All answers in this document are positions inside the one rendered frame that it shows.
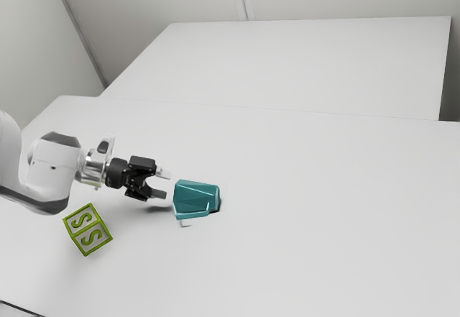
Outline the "green letter block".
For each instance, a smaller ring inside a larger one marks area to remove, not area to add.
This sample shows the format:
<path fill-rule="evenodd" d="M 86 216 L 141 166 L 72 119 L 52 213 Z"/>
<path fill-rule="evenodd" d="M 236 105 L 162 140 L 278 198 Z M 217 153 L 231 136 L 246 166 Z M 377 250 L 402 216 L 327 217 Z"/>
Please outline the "green letter block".
<path fill-rule="evenodd" d="M 92 203 L 64 217 L 63 223 L 69 237 L 84 257 L 102 248 L 113 239 Z"/>

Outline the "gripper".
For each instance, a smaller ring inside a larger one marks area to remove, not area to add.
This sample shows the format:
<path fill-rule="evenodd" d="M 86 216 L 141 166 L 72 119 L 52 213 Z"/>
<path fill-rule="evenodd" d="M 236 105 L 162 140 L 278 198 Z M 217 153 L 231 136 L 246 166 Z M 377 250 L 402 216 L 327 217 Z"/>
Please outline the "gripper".
<path fill-rule="evenodd" d="M 127 162 L 114 157 L 106 168 L 105 185 L 115 189 L 125 187 L 126 196 L 140 201 L 148 198 L 165 200 L 166 191 L 151 188 L 146 183 L 146 179 L 154 175 L 167 180 L 172 177 L 170 171 L 157 167 L 153 159 L 133 155 Z"/>

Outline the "teal faceted mug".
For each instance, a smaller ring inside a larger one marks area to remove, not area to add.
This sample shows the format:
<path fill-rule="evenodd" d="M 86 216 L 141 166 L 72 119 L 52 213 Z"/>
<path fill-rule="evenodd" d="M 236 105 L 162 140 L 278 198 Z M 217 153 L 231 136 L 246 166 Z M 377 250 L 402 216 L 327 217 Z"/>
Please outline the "teal faceted mug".
<path fill-rule="evenodd" d="M 217 185 L 179 180 L 173 193 L 173 208 L 178 221 L 204 217 L 220 207 L 220 189 Z"/>

